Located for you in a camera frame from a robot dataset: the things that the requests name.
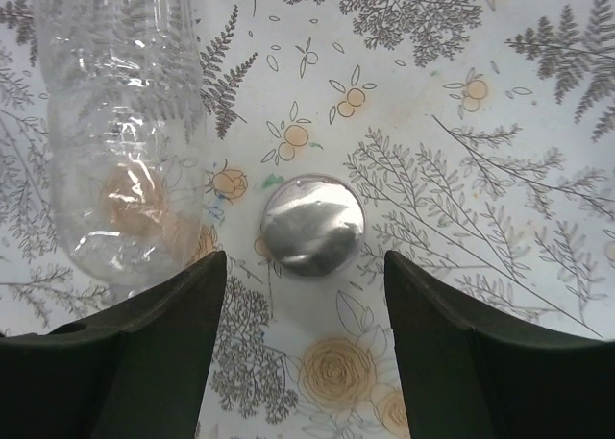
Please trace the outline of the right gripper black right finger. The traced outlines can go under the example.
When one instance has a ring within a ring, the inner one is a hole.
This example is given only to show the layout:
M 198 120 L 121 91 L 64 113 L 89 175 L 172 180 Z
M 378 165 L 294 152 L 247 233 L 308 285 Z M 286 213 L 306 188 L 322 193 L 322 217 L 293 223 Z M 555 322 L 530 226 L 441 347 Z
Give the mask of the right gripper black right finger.
M 539 327 L 389 251 L 384 290 L 414 438 L 610 438 L 614 345 Z

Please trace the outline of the clear bottle with white cap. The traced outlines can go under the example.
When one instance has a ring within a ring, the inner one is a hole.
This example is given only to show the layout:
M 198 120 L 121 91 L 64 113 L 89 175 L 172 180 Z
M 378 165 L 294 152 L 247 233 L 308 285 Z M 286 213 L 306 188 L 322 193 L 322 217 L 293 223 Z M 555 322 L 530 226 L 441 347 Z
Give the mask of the clear bottle with white cap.
M 190 0 L 33 0 L 50 198 L 74 264 L 126 294 L 196 251 L 206 112 Z

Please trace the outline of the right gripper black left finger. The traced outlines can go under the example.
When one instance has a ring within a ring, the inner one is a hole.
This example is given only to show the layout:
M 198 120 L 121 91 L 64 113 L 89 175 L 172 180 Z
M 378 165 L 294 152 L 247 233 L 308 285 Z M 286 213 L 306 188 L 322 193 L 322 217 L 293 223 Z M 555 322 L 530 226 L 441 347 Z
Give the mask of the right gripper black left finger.
M 5 438 L 191 438 L 224 300 L 227 258 L 47 334 L 1 339 Z

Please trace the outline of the silver metal jar lid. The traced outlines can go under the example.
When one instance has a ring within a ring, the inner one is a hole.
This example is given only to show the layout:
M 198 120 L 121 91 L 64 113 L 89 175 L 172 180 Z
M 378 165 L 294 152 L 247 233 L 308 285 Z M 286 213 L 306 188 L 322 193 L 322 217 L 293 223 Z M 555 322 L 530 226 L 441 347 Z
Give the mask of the silver metal jar lid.
M 366 215 L 356 192 L 326 174 L 294 177 L 264 206 L 260 234 L 268 255 L 298 278 L 324 278 L 357 258 L 366 236 Z

